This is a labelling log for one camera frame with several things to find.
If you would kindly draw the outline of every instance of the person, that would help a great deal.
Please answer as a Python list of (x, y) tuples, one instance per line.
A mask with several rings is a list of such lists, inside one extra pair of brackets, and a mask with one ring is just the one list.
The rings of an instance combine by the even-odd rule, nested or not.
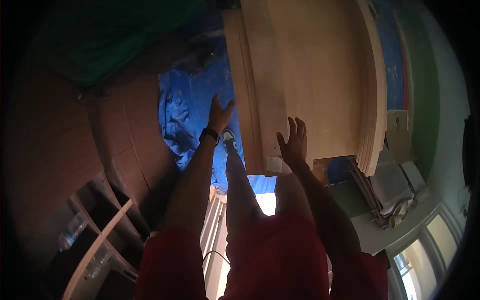
[[(218, 95), (213, 98), (210, 134), (202, 134), (174, 189), (164, 229), (145, 245), (135, 299), (206, 299), (200, 235), (217, 133), (228, 153), (226, 252), (231, 270), (222, 300), (386, 300), (386, 261), (361, 252), (350, 219), (312, 174), (305, 162), (305, 123), (288, 118), (287, 143), (277, 133), (283, 160), (292, 173), (277, 178), (276, 214), (266, 216), (247, 179), (235, 136), (224, 130), (234, 106), (231, 101), (222, 109)], [(330, 295), (327, 254), (333, 268)]]

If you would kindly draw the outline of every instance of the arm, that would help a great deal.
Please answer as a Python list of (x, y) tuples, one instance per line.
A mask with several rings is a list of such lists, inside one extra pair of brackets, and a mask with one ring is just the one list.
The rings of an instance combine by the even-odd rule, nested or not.
[[(212, 100), (208, 128), (219, 135), (228, 125), (235, 102), (230, 101), (225, 110), (220, 106), (218, 94)], [(202, 233), (210, 193), (212, 163), (216, 140), (205, 136), (177, 183), (166, 213), (166, 225), (178, 225), (198, 237)]]
[(307, 153), (307, 129), (305, 123), (296, 118), (297, 126), (292, 118), (288, 144), (281, 133), (277, 133), (278, 144), (285, 163), (292, 169), (302, 184), (307, 195), (317, 232), (324, 243), (328, 256), (336, 260), (345, 254), (360, 253), (360, 241), (349, 217), (338, 206), (332, 195), (310, 171), (305, 162)]

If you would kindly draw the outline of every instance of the plastic water bottle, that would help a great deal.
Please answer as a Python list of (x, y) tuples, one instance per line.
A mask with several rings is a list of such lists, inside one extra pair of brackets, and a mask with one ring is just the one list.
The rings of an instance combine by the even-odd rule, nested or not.
[(105, 245), (101, 245), (90, 263), (88, 264), (87, 268), (85, 269), (87, 277), (89, 279), (95, 279), (98, 274), (100, 274), (103, 266), (107, 264), (111, 256), (112, 251), (105, 247)]
[(72, 247), (77, 237), (87, 227), (87, 221), (81, 213), (77, 213), (67, 225), (67, 228), (59, 236), (59, 251), (63, 252)]

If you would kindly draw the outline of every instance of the sneaker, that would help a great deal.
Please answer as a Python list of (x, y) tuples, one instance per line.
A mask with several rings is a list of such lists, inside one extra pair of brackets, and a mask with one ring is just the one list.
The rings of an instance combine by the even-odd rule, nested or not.
[(233, 134), (232, 129), (224, 129), (222, 131), (222, 140), (227, 153), (230, 151), (237, 151), (237, 142), (235, 141), (235, 135)]

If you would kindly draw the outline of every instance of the leg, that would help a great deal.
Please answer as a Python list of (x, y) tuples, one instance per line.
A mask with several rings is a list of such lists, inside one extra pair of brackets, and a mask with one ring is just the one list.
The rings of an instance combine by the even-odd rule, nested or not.
[(285, 174), (276, 178), (275, 213), (297, 213), (314, 223), (312, 211), (302, 185), (295, 174)]
[(266, 217), (266, 215), (258, 205), (243, 162), (233, 147), (229, 147), (226, 174), (228, 180), (227, 241), (229, 241), (245, 225)]

